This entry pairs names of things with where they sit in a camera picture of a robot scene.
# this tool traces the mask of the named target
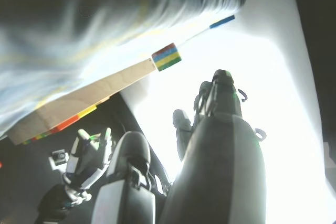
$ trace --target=fabric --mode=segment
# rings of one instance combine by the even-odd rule
[[[0,0],[0,135],[46,102],[127,67],[140,47],[175,42],[159,35],[210,25],[244,1]]]

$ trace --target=wooden plank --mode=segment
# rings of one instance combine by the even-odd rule
[[[80,113],[88,107],[107,100],[156,70],[152,59],[130,66],[120,72],[47,103],[21,119],[8,132],[14,144],[20,144]]]

